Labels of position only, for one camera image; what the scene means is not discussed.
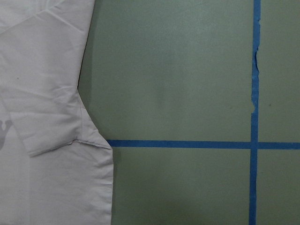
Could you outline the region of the pink Snoopy t-shirt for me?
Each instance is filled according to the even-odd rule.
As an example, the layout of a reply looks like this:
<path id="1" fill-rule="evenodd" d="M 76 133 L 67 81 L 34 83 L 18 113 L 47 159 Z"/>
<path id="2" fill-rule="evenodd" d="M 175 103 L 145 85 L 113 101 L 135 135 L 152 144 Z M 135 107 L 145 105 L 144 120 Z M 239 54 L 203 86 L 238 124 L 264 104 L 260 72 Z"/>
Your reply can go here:
<path id="1" fill-rule="evenodd" d="M 113 150 L 78 93 L 92 0 L 0 3 L 0 222 L 109 225 Z"/>

